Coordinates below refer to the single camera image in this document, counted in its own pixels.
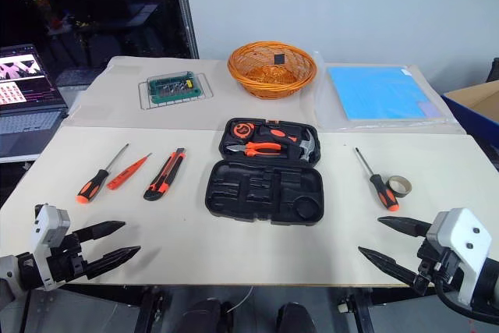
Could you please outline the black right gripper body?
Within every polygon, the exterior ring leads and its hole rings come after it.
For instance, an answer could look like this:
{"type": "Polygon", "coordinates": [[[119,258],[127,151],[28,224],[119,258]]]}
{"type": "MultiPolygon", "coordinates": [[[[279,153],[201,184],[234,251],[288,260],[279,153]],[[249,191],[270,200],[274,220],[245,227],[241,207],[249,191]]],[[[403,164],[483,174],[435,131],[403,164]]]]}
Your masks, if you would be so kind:
{"type": "Polygon", "coordinates": [[[448,291],[455,291],[460,286],[463,276],[458,268],[462,261],[458,255],[447,247],[438,247],[428,239],[424,239],[417,252],[421,260],[416,276],[412,282],[412,290],[423,296],[428,286],[434,285],[439,296],[448,291]]]}

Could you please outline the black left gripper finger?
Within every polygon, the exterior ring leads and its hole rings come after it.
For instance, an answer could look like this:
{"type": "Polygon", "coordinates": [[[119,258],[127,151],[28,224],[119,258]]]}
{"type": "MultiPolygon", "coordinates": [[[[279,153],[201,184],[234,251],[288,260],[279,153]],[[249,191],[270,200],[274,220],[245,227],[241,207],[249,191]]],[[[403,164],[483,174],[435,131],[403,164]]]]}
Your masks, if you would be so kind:
{"type": "Polygon", "coordinates": [[[126,223],[124,221],[103,221],[101,223],[88,226],[73,232],[80,242],[96,240],[116,232],[126,223]]]}
{"type": "Polygon", "coordinates": [[[106,253],[101,259],[87,264],[85,275],[88,279],[96,278],[124,264],[140,250],[140,246],[130,246],[106,253]]]}

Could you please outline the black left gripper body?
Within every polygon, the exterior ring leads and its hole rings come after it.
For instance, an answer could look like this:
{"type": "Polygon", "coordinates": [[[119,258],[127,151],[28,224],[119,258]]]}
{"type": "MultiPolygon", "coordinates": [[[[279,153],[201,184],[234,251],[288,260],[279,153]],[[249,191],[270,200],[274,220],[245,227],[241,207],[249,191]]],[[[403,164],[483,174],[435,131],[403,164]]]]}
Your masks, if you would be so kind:
{"type": "Polygon", "coordinates": [[[50,249],[50,272],[55,282],[70,282],[87,273],[87,261],[76,232],[66,235],[61,244],[50,249]]]}

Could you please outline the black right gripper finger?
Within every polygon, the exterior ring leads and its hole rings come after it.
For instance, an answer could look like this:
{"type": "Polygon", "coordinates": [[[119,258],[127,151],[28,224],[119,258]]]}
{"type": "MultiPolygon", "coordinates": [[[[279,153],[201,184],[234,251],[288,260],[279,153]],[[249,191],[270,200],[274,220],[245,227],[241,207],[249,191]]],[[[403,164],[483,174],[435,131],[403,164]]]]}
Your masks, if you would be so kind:
{"type": "Polygon", "coordinates": [[[412,237],[425,237],[431,223],[407,217],[384,216],[377,219],[380,223],[397,232],[412,237]]]}
{"type": "Polygon", "coordinates": [[[408,268],[397,264],[393,258],[379,253],[376,250],[367,249],[361,246],[358,247],[358,250],[379,270],[399,280],[403,284],[416,289],[417,274],[414,271],[410,271],[408,268]]]}

